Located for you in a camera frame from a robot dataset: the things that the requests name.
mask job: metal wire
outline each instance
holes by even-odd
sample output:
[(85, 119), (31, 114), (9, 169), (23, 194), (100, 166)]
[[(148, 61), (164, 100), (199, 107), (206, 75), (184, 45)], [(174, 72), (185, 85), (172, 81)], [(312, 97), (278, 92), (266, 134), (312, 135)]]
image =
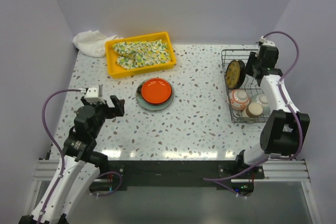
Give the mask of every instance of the metal wire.
[[(257, 50), (253, 50), (253, 49), (224, 49), (222, 50), (222, 68), (223, 68), (224, 82), (225, 82), (225, 88), (226, 88), (226, 93), (227, 93), (227, 102), (229, 105), (231, 121), (233, 123), (266, 123), (269, 118), (269, 114), (260, 115), (257, 118), (244, 118), (242, 116), (242, 111), (233, 109), (231, 105), (231, 101), (229, 97), (229, 93), (231, 90), (228, 88), (227, 82), (226, 82), (226, 69), (232, 60), (242, 60), (246, 64), (248, 61), (250, 52), (257, 52)], [(246, 75), (243, 85), (241, 85), (240, 89), (245, 90), (246, 93), (249, 95), (249, 97), (252, 97), (257, 94), (263, 94), (263, 91), (258, 86), (257, 81), (253, 77), (248, 76), (248, 75)]]

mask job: speckled tabletop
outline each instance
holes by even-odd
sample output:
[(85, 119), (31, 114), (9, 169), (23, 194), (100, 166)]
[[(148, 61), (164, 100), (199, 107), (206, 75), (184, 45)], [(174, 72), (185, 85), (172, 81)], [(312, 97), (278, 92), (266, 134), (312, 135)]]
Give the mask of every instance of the speckled tabletop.
[[(233, 124), (226, 102), (221, 67), (223, 49), (248, 45), (174, 45), (177, 65), (171, 70), (113, 79), (107, 73), (106, 58), (90, 58), (78, 53), (69, 88), (103, 85), (103, 97), (112, 106), (110, 95), (125, 99), (125, 116), (106, 120), (97, 138), (95, 151), (109, 159), (234, 159), (242, 149), (259, 142), (263, 124)], [(174, 87), (175, 98), (165, 110), (150, 112), (135, 99), (138, 85), (160, 77)], [(73, 126), (75, 111), (82, 106), (80, 93), (66, 96), (56, 140), (63, 145)], [(51, 147), (50, 159), (59, 154)]]

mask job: gray floor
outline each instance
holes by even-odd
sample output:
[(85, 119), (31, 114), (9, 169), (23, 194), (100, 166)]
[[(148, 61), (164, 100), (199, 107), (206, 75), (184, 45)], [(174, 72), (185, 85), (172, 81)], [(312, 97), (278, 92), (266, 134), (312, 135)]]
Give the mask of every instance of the gray floor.
[(214, 188), (130, 187), (86, 194), (71, 224), (312, 223), (300, 183), (258, 183), (247, 200)]

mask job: red plate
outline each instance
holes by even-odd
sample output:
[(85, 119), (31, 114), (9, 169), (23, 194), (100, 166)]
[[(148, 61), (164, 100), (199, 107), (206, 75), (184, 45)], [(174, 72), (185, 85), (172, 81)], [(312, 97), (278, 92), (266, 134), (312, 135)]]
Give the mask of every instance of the red plate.
[(161, 78), (153, 78), (145, 82), (141, 88), (141, 95), (146, 102), (152, 104), (164, 103), (172, 94), (169, 82)]

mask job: stacked plates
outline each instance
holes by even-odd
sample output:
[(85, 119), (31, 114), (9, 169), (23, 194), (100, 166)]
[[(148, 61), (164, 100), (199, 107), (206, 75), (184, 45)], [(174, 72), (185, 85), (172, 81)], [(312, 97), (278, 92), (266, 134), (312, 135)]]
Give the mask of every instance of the stacked plates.
[(146, 110), (163, 110), (172, 103), (174, 89), (164, 79), (148, 79), (138, 86), (135, 97), (139, 105)]

